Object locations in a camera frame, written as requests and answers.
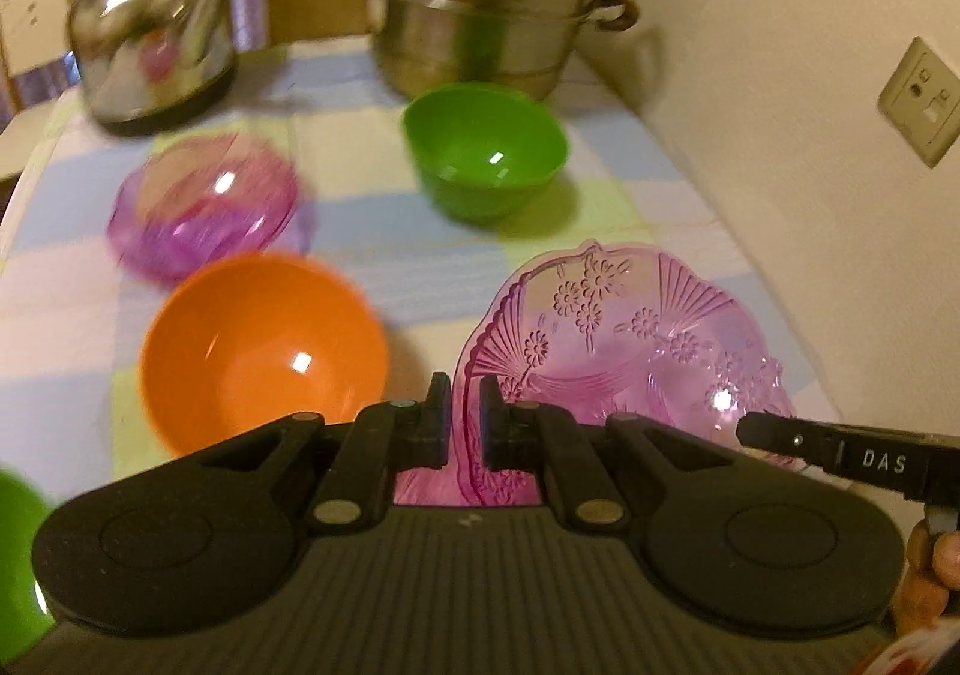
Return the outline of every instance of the pot handle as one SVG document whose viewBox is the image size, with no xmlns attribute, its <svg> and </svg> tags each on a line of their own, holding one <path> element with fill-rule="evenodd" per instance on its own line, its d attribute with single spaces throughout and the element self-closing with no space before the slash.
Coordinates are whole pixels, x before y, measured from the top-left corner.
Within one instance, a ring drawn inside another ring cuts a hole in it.
<svg viewBox="0 0 960 675">
<path fill-rule="evenodd" d="M 597 11 L 599 8 L 616 7 L 623 7 L 620 15 L 613 20 L 597 20 L 596 26 L 598 29 L 602 31 L 625 31 L 627 28 L 635 26 L 637 20 L 640 20 L 640 10 L 637 8 L 637 4 L 631 0 L 592 0 L 589 10 Z"/>
</svg>

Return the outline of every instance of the tablecloth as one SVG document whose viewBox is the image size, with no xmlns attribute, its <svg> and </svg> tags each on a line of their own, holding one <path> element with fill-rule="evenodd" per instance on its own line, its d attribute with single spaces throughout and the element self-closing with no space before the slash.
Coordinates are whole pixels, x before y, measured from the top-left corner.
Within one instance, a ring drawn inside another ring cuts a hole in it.
<svg viewBox="0 0 960 675">
<path fill-rule="evenodd" d="M 568 132 L 565 173 L 492 229 L 445 219 L 419 192 L 398 126 L 404 103 L 363 38 L 244 55 L 227 101 L 154 138 L 112 138 L 66 94 L 0 226 L 0 464 L 61 501 L 170 458 L 136 390 L 137 354 L 166 293 L 117 265 L 104 228 L 124 177 L 202 130 L 256 132 L 294 160 L 316 196 L 311 254 L 356 281 L 387 326 L 387 397 L 421 397 L 431 371 L 453 373 L 514 269 L 592 238 L 661 245 L 741 299 L 797 414 L 837 420 L 736 242 L 579 58 L 549 101 Z"/>
</svg>

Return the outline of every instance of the stainless steel kettle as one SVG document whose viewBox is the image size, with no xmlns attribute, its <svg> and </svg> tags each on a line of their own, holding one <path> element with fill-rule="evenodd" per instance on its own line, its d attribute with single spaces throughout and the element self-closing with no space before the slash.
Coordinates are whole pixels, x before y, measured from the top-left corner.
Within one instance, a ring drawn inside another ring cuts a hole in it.
<svg viewBox="0 0 960 675">
<path fill-rule="evenodd" d="M 230 0 L 73 0 L 67 33 L 91 115 L 120 135 L 179 125 L 235 73 Z"/>
</svg>

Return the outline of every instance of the translucent pink bowl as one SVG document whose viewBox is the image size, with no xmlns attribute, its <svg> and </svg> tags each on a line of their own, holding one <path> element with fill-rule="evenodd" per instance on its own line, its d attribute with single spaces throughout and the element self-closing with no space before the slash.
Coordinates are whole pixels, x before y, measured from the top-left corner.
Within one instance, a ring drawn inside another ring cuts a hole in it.
<svg viewBox="0 0 960 675">
<path fill-rule="evenodd" d="M 405 504 L 536 504 L 536 481 L 483 466 L 478 387 L 565 407 L 582 424 L 651 416 L 728 448 L 749 410 L 793 416 L 760 327 L 722 288 L 648 245 L 547 253 L 500 289 L 457 363 L 450 463 L 397 480 Z"/>
<path fill-rule="evenodd" d="M 181 140 L 131 173 L 107 238 L 125 266 L 173 284 L 227 255 L 306 253 L 314 226 L 286 158 L 262 139 L 221 134 Z"/>
</svg>

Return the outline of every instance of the beige wall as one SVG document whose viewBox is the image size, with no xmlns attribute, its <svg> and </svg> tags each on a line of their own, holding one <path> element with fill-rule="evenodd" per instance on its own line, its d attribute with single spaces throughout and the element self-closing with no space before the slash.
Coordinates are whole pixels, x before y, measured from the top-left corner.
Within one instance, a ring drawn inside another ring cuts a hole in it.
<svg viewBox="0 0 960 675">
<path fill-rule="evenodd" d="M 928 170 L 877 112 L 960 0 L 641 0 L 582 49 L 727 219 L 848 421 L 960 434 L 960 144 Z"/>
</svg>

